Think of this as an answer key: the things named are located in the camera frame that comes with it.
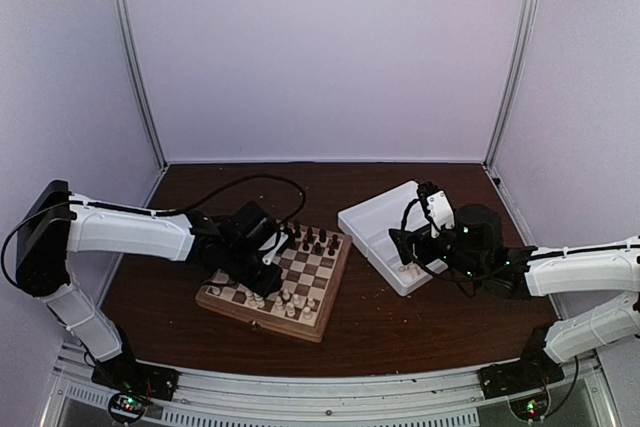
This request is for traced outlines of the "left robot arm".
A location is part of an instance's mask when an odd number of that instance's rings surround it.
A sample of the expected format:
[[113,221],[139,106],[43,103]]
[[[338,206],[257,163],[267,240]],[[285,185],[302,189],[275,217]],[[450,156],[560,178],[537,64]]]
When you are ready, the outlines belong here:
[[6,280],[40,299],[92,357],[95,367],[123,391],[146,379],[125,333],[85,294],[67,267],[79,252],[113,252],[192,264],[266,297],[280,289],[273,259],[287,243],[282,223],[250,201],[233,215],[211,216],[197,205],[153,210],[109,204],[50,182],[24,219],[6,236],[16,245]]

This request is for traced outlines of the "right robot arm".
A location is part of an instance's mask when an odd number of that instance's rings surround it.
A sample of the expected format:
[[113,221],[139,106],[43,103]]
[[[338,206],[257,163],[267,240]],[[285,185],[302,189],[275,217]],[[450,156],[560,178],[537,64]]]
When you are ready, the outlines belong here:
[[438,219],[438,209],[423,210],[426,225],[404,225],[389,236],[402,264],[429,275],[434,260],[449,269],[441,280],[471,284],[509,299],[561,292],[615,291],[617,297],[566,320],[542,327],[513,366],[519,387],[535,387],[559,365],[591,349],[639,333],[639,240],[600,246],[551,249],[509,248],[503,243],[499,214],[483,204],[466,204]]

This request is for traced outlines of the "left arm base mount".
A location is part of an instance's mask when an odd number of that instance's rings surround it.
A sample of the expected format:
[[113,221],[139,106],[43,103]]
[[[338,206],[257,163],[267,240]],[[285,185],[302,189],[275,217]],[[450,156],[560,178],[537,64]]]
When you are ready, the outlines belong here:
[[171,401],[177,388],[177,370],[139,362],[124,331],[118,327],[122,352],[107,361],[95,361],[91,380],[138,398]]

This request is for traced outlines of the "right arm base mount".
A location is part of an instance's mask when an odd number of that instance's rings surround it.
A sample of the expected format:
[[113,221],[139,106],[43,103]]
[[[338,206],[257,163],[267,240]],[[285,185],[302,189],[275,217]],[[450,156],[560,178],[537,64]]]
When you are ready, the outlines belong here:
[[545,337],[551,326],[547,323],[536,327],[517,360],[491,364],[478,371],[486,399],[542,389],[564,379],[562,366],[544,352]]

